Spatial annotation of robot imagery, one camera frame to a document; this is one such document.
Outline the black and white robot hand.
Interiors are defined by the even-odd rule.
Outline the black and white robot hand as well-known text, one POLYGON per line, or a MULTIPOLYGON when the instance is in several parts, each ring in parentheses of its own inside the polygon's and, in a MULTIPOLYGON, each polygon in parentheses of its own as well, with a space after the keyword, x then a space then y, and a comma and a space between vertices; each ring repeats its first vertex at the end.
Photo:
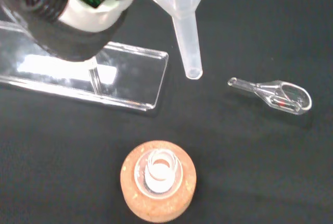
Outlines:
POLYGON ((14 22, 44 50, 79 62, 99 53, 133 0, 1 0, 14 22))

